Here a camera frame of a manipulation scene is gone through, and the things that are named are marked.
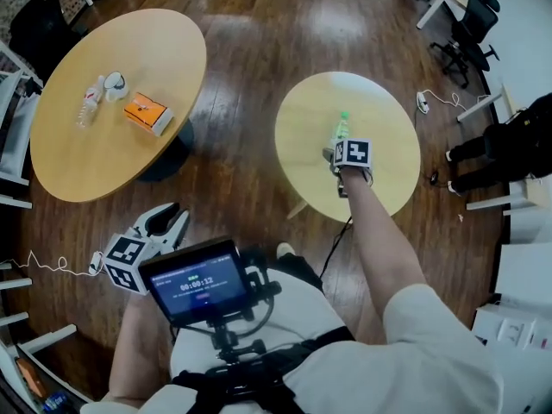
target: pants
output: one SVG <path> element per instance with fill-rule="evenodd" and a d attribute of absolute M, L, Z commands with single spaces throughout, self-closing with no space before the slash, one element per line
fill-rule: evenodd
<path fill-rule="evenodd" d="M 491 156 L 487 147 L 485 138 L 480 136 L 454 147 L 449 156 L 453 162 L 477 158 L 484 154 Z M 528 174 L 529 171 L 515 161 L 495 160 L 480 170 L 459 176 L 452 182 L 452 188 L 458 193 L 463 193 L 472 189 L 491 187 L 501 182 L 519 181 Z"/>
<path fill-rule="evenodd" d="M 318 275 L 302 256 L 296 256 L 291 253 L 284 254 L 284 256 L 276 260 L 276 263 L 271 266 L 271 269 L 301 279 L 323 292 L 322 280 L 318 278 Z"/>

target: forearm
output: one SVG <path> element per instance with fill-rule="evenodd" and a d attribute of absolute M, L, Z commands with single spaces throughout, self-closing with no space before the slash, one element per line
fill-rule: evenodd
<path fill-rule="evenodd" d="M 111 368 L 112 398 L 146 401 L 161 388 L 159 339 L 155 301 L 150 295 L 132 293 L 122 317 Z"/>
<path fill-rule="evenodd" d="M 412 245 L 387 214 L 357 169 L 342 169 L 351 208 L 354 239 L 373 305 L 380 316 L 399 290 L 424 284 L 425 277 Z"/>

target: white cup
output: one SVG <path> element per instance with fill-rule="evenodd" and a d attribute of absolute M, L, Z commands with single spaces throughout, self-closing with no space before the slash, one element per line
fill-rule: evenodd
<path fill-rule="evenodd" d="M 110 73 L 103 82 L 103 87 L 105 99 L 110 103 L 125 98 L 129 93 L 129 86 L 120 72 Z"/>

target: person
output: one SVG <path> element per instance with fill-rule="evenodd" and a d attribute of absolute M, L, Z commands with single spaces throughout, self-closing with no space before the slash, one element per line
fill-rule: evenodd
<path fill-rule="evenodd" d="M 386 345 L 354 342 L 322 293 L 317 276 L 292 247 L 278 247 L 270 280 L 281 284 L 266 325 L 240 347 L 261 339 L 279 352 L 309 339 L 340 332 L 341 342 L 317 349 L 284 375 L 299 411 L 310 414 L 447 412 L 499 413 L 503 380 L 483 344 L 426 283 L 411 244 L 367 184 L 361 171 L 341 170 L 354 221 L 354 239 Z M 293 276 L 302 272 L 301 279 Z M 255 326 L 266 306 L 254 308 L 256 322 L 236 321 L 235 332 Z M 182 373 L 205 373 L 224 365 L 208 336 L 182 329 L 172 351 L 172 384 L 163 386 L 158 363 L 158 309 L 150 296 L 132 295 L 125 310 L 111 369 L 109 393 L 85 405 L 82 414 L 205 412 L 196 392 L 179 385 Z M 207 385 L 207 401 L 220 396 Z M 226 405 L 223 414 L 264 412 L 256 403 Z"/>
<path fill-rule="evenodd" d="M 493 124 L 482 136 L 453 147 L 445 156 L 449 163 L 486 155 L 487 166 L 448 182 L 448 190 L 462 194 L 501 182 L 528 176 L 542 178 L 552 173 L 552 93 L 538 98 L 509 122 Z"/>

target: table base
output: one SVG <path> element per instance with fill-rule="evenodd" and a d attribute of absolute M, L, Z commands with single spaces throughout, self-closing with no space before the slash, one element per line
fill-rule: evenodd
<path fill-rule="evenodd" d="M 165 152 L 137 179 L 154 183 L 173 176 L 188 159 L 193 147 L 193 139 L 193 126 L 188 120 Z"/>

